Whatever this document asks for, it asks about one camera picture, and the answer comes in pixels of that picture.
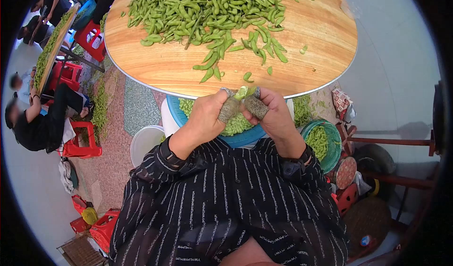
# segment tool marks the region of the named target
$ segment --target round wooden table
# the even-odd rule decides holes
[[[222,81],[212,77],[199,83],[205,72],[192,70],[201,64],[209,50],[205,45],[184,45],[178,42],[144,47],[140,39],[147,33],[142,25],[127,28],[130,0],[115,0],[105,22],[105,47],[113,63],[127,76],[145,86],[174,96],[192,98],[213,94],[220,87],[237,89],[249,85],[242,78],[252,72],[253,85],[272,88],[285,98],[292,98],[320,89],[340,77],[354,59],[357,49],[357,28],[354,20],[340,9],[342,0],[283,0],[286,5],[284,31],[272,32],[286,49],[288,63],[267,56],[262,59],[252,51],[225,53],[218,67],[225,71]],[[248,32],[256,28],[232,30],[239,45]],[[308,45],[302,55],[299,50]],[[261,38],[258,47],[264,46]],[[273,67],[272,76],[267,68]]]

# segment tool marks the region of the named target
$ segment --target sandal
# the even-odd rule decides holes
[[[90,102],[87,105],[88,108],[88,114],[85,116],[85,121],[89,122],[93,118],[93,112],[94,112],[94,103]]]

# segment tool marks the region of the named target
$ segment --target black tire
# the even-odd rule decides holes
[[[377,144],[367,144],[360,147],[355,153],[354,158],[357,161],[357,167],[361,165],[361,161],[371,158],[374,160],[374,166],[377,170],[374,172],[391,174],[396,171],[396,165],[392,156]]]

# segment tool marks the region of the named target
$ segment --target white plastic bucket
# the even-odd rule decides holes
[[[143,157],[154,146],[160,144],[160,139],[164,135],[164,128],[160,126],[149,126],[142,128],[135,134],[130,144],[130,159],[134,167],[143,162]]]

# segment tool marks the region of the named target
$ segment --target yellow plastic item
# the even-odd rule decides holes
[[[94,225],[97,222],[96,210],[93,207],[87,207],[82,211],[82,218],[87,224]]]

